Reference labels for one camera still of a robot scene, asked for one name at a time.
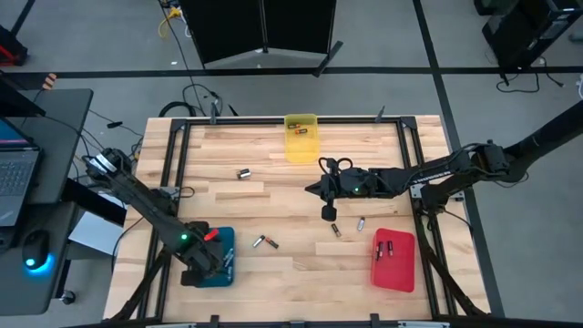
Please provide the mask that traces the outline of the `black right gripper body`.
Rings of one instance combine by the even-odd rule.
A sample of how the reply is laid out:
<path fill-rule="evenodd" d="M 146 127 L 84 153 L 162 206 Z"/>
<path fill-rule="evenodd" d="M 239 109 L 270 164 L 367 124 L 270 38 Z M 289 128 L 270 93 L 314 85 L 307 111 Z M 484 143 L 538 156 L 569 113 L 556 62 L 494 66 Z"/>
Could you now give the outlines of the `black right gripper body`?
<path fill-rule="evenodd" d="M 371 198 L 378 191 L 376 177 L 368 170 L 356 168 L 348 158 L 321 158 L 322 218 L 329 222 L 337 219 L 334 201 L 343 198 Z"/>

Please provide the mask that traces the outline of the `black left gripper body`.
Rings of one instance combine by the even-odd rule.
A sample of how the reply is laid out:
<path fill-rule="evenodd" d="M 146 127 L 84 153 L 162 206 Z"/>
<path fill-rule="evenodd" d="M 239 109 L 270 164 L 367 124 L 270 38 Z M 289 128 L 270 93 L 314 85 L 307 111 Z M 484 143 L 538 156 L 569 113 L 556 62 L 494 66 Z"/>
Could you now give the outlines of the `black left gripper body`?
<path fill-rule="evenodd" d="M 210 231 L 206 221 L 190 221 L 181 234 L 180 260 L 187 266 L 181 273 L 182 286 L 202 286 L 212 274 L 209 252 L 205 246 L 204 236 Z"/>

